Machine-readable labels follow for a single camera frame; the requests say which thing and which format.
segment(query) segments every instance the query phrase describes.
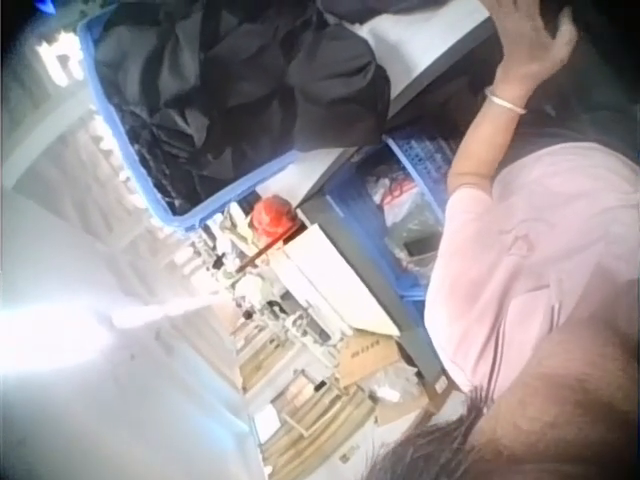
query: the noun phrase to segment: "hand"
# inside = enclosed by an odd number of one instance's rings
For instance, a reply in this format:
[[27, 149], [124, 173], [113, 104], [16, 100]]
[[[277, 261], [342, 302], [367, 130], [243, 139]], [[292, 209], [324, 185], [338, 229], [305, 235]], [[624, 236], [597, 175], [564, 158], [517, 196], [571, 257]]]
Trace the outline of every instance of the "hand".
[[571, 11], [562, 11], [558, 33], [552, 37], [540, 16], [540, 0], [480, 1], [495, 23], [504, 53], [494, 92], [524, 106], [533, 91], [560, 70], [573, 52], [578, 31]]

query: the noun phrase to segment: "plastic bag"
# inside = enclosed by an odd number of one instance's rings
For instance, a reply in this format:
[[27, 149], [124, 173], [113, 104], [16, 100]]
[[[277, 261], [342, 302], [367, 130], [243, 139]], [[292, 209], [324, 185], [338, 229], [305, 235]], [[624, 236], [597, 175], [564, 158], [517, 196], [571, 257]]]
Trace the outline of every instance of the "plastic bag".
[[387, 245], [401, 264], [427, 283], [435, 253], [412, 258], [405, 245], [440, 232], [433, 208], [400, 164], [382, 165], [367, 177], [367, 189], [382, 209], [388, 227]]
[[396, 362], [367, 378], [362, 386], [379, 400], [399, 403], [412, 400], [423, 393], [416, 373], [418, 370], [404, 362]]

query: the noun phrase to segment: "cardboard box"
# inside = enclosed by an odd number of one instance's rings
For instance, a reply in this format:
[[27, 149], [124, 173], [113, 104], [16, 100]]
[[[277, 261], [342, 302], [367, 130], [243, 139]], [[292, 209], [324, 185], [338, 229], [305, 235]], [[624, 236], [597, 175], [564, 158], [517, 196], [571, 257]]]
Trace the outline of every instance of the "cardboard box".
[[340, 386], [344, 388], [358, 383], [399, 360], [402, 357], [395, 338], [357, 331], [344, 341], [340, 350]]

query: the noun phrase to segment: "white wall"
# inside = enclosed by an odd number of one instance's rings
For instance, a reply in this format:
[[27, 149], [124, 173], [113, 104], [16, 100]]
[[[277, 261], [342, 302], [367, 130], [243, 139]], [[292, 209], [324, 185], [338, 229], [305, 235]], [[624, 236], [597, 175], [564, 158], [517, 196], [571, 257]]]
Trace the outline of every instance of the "white wall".
[[[456, 418], [463, 412], [465, 401], [465, 396], [462, 393], [453, 392], [432, 422]], [[375, 455], [385, 445], [392, 444], [398, 440], [417, 415], [418, 412], [384, 427], [376, 426], [374, 421], [371, 420], [350, 441], [346, 442], [332, 458], [305, 480], [359, 480]], [[342, 463], [340, 456], [352, 447], [357, 448], [357, 451], [346, 464]]]
[[[3, 308], [126, 301], [91, 239], [3, 193]], [[114, 333], [77, 367], [0, 380], [9, 478], [264, 478], [242, 396], [162, 328]]]

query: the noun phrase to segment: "white table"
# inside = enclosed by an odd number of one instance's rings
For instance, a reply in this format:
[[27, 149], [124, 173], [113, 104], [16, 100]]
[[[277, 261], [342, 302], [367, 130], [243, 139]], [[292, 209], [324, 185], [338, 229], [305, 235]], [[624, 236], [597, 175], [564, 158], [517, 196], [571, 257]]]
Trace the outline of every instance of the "white table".
[[[451, 0], [411, 15], [381, 15], [353, 30], [366, 38], [391, 79], [390, 115], [493, 31], [478, 0]], [[300, 158], [260, 187], [293, 205], [314, 193], [353, 149], [301, 153]]]

